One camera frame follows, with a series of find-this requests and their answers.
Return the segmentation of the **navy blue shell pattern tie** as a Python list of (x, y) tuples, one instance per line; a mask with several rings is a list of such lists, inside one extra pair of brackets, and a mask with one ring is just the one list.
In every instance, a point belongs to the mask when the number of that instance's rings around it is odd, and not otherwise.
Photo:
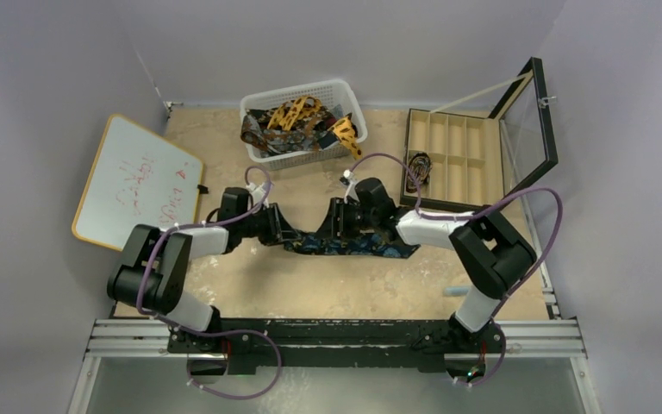
[(373, 256), (408, 259), (421, 246), (385, 241), (376, 233), (365, 233), (353, 239), (321, 238), (315, 233), (302, 232), (299, 239), (284, 241), (284, 250), (314, 256)]

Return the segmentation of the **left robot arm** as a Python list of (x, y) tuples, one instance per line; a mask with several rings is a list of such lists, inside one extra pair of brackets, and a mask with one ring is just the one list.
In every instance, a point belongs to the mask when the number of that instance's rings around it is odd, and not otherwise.
[(185, 290), (186, 275), (193, 260), (229, 254), (245, 239), (265, 246), (300, 239), (300, 231), (266, 196), (257, 185), (228, 187), (215, 218), (166, 230), (134, 226), (108, 278), (108, 296), (182, 327), (200, 352), (215, 351), (222, 344), (219, 310)]

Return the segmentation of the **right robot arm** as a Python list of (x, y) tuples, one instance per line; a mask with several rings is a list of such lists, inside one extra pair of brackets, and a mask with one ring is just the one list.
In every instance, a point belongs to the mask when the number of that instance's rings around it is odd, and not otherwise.
[(484, 337), (497, 311), (537, 267), (531, 244), (498, 206), (458, 214), (396, 204), (379, 179), (348, 181), (351, 194), (332, 198), (313, 234), (322, 252), (401, 258), (430, 246), (453, 251), (472, 283), (451, 316), (452, 345), (469, 351)]

